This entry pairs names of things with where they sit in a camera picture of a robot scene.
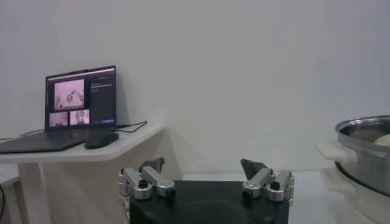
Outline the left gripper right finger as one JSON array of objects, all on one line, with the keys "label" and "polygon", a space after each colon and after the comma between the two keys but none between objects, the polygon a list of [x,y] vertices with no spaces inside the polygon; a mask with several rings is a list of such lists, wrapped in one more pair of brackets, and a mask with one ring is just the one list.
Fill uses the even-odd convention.
[{"label": "left gripper right finger", "polygon": [[251,201],[265,195],[273,202],[287,201],[290,206],[294,203],[295,177],[288,170],[278,173],[264,163],[241,159],[240,164],[247,180],[242,183],[243,198]]}]

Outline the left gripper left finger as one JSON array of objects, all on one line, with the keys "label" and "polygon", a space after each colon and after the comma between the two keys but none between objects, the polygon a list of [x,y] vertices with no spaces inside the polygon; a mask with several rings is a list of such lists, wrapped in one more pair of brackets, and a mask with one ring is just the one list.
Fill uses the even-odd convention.
[{"label": "left gripper left finger", "polygon": [[148,200],[152,194],[172,200],[176,196],[175,182],[161,174],[165,159],[145,161],[135,170],[126,167],[117,174],[118,198],[126,214],[130,213],[130,199]]}]

